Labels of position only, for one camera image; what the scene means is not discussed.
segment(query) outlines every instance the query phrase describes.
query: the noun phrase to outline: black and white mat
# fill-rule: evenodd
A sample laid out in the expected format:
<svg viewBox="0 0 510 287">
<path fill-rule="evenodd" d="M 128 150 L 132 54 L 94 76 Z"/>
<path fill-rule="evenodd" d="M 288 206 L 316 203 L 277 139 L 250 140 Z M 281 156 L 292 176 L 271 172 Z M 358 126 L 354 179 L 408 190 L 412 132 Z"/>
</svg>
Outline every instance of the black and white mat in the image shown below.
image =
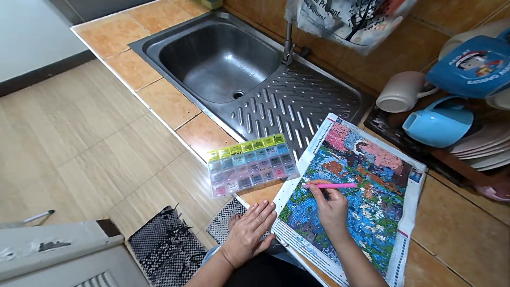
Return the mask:
<svg viewBox="0 0 510 287">
<path fill-rule="evenodd" d="M 246 208 L 236 199 L 227 203 L 214 217 L 206 231 L 218 244 L 223 244 L 228 236 L 228 220 L 234 214 L 244 214 Z"/>
<path fill-rule="evenodd" d="M 167 206 L 128 239 L 153 286 L 183 286 L 200 267 L 207 249 L 189 229 Z"/>
</svg>

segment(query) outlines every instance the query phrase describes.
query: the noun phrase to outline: blue jeans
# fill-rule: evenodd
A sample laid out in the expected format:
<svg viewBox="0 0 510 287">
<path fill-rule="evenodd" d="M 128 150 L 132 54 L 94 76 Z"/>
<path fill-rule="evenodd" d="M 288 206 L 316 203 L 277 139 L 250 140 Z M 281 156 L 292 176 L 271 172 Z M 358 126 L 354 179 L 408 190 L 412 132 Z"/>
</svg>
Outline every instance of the blue jeans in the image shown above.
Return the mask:
<svg viewBox="0 0 510 287">
<path fill-rule="evenodd" d="M 216 245 L 215 247 L 211 248 L 207 252 L 206 256 L 203 258 L 202 264 L 200 265 L 200 267 L 202 267 L 207 262 L 207 260 L 209 260 L 211 257 L 213 257 L 214 253 L 220 247 L 221 247 L 221 244 Z M 272 255 L 272 256 L 280 259 L 280 260 L 286 261 L 294 266 L 297 266 L 297 267 L 305 270 L 303 268 L 303 266 L 301 266 L 301 264 L 285 249 L 285 247 L 283 247 L 282 245 L 278 245 L 278 241 L 276 241 L 276 240 L 273 240 L 273 242 L 271 242 L 271 246 L 265 252 L 269 255 Z"/>
</svg>

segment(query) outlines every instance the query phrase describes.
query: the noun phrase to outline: hand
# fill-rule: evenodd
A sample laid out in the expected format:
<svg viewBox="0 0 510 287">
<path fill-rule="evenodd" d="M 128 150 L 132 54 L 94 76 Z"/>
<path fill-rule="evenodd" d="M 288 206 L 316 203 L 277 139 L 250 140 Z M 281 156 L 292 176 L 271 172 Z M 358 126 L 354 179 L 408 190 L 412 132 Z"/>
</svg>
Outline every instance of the hand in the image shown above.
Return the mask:
<svg viewBox="0 0 510 287">
<path fill-rule="evenodd" d="M 319 220 L 326 231 L 331 242 L 342 242 L 351 239 L 347 229 L 347 205 L 348 200 L 336 188 L 326 188 L 330 200 L 327 201 L 322 191 L 315 184 L 332 184 L 325 179 L 314 179 L 309 181 L 309 189 L 312 192 L 319 213 Z"/>
<path fill-rule="evenodd" d="M 218 253 L 221 252 L 234 268 L 241 267 L 269 248 L 276 235 L 270 234 L 263 241 L 260 241 L 260 238 L 276 220 L 275 208 L 275 203 L 269 203 L 267 200 L 260 205 L 255 203 L 236 222 L 225 243 L 218 250 Z"/>
</svg>

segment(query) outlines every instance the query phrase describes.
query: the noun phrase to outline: faucet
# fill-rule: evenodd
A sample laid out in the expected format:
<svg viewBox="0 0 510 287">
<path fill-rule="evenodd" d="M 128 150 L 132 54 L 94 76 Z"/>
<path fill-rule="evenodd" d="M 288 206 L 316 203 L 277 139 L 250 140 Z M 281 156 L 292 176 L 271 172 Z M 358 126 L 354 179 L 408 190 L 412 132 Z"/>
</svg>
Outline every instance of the faucet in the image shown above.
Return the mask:
<svg viewBox="0 0 510 287">
<path fill-rule="evenodd" d="M 282 60 L 282 64 L 290 65 L 292 63 L 292 53 L 294 53 L 294 47 L 296 44 L 292 43 L 292 22 L 287 21 L 287 36 L 285 37 L 285 48 L 284 48 L 284 58 Z"/>
</svg>

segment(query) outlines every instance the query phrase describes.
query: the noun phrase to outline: cartoon print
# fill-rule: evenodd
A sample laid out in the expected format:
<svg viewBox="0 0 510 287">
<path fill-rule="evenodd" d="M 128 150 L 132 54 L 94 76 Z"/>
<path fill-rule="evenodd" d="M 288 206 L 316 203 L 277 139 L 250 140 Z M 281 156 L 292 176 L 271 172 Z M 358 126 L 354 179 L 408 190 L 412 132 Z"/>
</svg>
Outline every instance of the cartoon print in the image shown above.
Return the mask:
<svg viewBox="0 0 510 287">
<path fill-rule="evenodd" d="M 469 71 L 476 68 L 477 70 L 475 72 L 477 77 L 486 76 L 492 73 L 495 69 L 501 67 L 504 62 L 503 60 L 486 62 L 487 52 L 490 51 L 469 52 L 458 59 L 457 63 L 455 63 L 455 66 L 463 69 L 464 71 Z"/>
</svg>

